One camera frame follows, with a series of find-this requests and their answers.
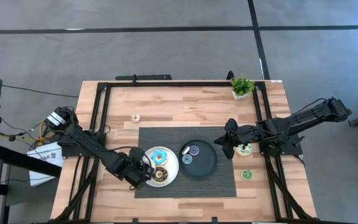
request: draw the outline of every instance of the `gray floor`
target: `gray floor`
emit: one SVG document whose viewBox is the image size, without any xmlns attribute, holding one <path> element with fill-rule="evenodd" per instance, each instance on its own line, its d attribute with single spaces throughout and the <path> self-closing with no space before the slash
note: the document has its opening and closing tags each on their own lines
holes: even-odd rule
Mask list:
<svg viewBox="0 0 358 224">
<path fill-rule="evenodd" d="M 260 26 L 358 25 L 357 0 L 255 0 Z M 251 25 L 247 1 L 0 0 L 0 29 Z M 358 116 L 358 30 L 264 31 L 272 79 L 284 81 L 292 111 L 335 96 Z M 261 79 L 252 31 L 0 35 L 4 84 L 77 95 L 83 80 L 169 73 L 174 79 L 221 79 L 227 71 Z M 4 88 L 0 115 L 28 129 L 56 106 L 76 100 Z M 14 133 L 3 124 L 0 131 Z M 305 131 L 306 171 L 317 214 L 358 223 L 358 128 L 321 124 Z M 0 144 L 19 152 L 21 142 Z M 12 168 L 11 178 L 28 179 Z M 11 185 L 11 223 L 46 221 L 57 181 Z"/>
</svg>

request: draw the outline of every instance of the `small round object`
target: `small round object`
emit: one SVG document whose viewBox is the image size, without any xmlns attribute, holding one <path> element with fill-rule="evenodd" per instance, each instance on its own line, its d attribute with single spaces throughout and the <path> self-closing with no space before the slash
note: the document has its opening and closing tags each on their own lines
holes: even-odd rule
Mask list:
<svg viewBox="0 0 358 224">
<path fill-rule="evenodd" d="M 193 162 L 193 157 L 191 155 L 189 155 L 189 154 L 186 154 L 181 158 L 181 161 L 184 164 L 188 165 L 188 164 L 191 164 L 191 162 Z"/>
<path fill-rule="evenodd" d="M 155 172 L 153 174 L 153 180 L 162 183 L 168 179 L 168 171 L 164 167 L 155 168 Z"/>
<path fill-rule="evenodd" d="M 156 166 L 164 166 L 168 160 L 167 153 L 162 149 L 157 149 L 153 152 L 152 160 Z"/>
<path fill-rule="evenodd" d="M 187 152 L 189 152 L 189 150 L 190 150 L 190 146 L 187 146 L 187 147 L 183 150 L 183 152 L 181 152 L 181 154 L 182 154 L 182 155 L 186 155 Z"/>
<path fill-rule="evenodd" d="M 250 170 L 243 170 L 241 171 L 241 177 L 244 180 L 249 180 L 252 178 L 252 172 Z"/>
<path fill-rule="evenodd" d="M 200 149 L 198 146 L 190 146 L 190 155 L 197 156 L 200 153 Z"/>
<path fill-rule="evenodd" d="M 237 147 L 234 146 L 234 151 L 240 156 L 248 156 L 252 153 L 252 146 L 248 144 L 244 147 L 243 144 L 240 144 Z"/>
<path fill-rule="evenodd" d="M 139 115 L 139 114 L 133 114 L 133 115 L 131 116 L 131 121 L 132 121 L 133 123 L 138 123 L 138 122 L 140 121 L 140 115 Z"/>
</svg>

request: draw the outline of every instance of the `white paper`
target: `white paper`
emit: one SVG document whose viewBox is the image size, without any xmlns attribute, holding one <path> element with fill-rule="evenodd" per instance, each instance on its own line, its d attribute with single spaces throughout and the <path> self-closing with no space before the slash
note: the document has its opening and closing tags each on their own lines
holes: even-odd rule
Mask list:
<svg viewBox="0 0 358 224">
<path fill-rule="evenodd" d="M 63 166 L 63 157 L 62 157 L 62 148 L 55 143 L 46 144 L 44 146 L 39 146 L 34 150 L 28 151 L 27 155 L 36 159 L 41 159 L 46 162 L 49 162 L 51 164 L 55 164 L 56 166 Z M 35 187 L 37 185 L 40 185 L 42 183 L 45 183 L 46 181 L 50 181 L 55 177 L 46 175 L 46 174 L 40 174 L 34 171 L 29 171 L 30 173 L 30 185 L 32 187 Z"/>
</svg>

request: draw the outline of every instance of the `white plate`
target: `white plate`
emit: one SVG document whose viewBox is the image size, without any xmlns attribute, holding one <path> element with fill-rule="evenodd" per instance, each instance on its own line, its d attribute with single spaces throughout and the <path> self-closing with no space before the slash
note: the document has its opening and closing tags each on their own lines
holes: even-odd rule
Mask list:
<svg viewBox="0 0 358 224">
<path fill-rule="evenodd" d="M 175 155 L 175 153 L 172 152 L 171 149 L 162 147 L 162 146 L 153 147 L 153 148 L 147 150 L 145 153 L 146 156 L 149 157 L 151 160 L 153 152 L 157 149 L 162 149 L 167 153 L 168 162 L 164 165 L 164 168 L 168 172 L 168 179 L 166 181 L 164 181 L 163 183 L 158 183 L 158 182 L 154 181 L 152 178 L 151 180 L 148 180 L 146 182 L 146 184 L 149 184 L 152 187 L 164 187 L 164 186 L 167 186 L 168 184 L 171 184 L 171 182 L 173 180 L 175 180 L 175 178 L 177 177 L 178 172 L 179 172 L 179 161 L 178 161 L 177 156 Z M 143 161 L 145 163 L 149 164 L 149 161 L 147 160 L 146 157 L 143 157 Z"/>
</svg>

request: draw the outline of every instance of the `white pot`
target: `white pot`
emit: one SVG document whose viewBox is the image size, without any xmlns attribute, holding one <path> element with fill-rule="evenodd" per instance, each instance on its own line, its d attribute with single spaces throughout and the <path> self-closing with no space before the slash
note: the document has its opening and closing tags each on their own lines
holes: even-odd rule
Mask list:
<svg viewBox="0 0 358 224">
<path fill-rule="evenodd" d="M 246 93 L 246 94 L 244 94 L 242 96 L 237 96 L 236 93 L 233 90 L 231 91 L 231 93 L 233 93 L 233 97 L 234 97 L 235 100 L 243 99 L 243 98 L 245 98 L 246 96 L 248 96 L 250 94 L 250 92 L 249 92 L 249 93 Z"/>
</svg>

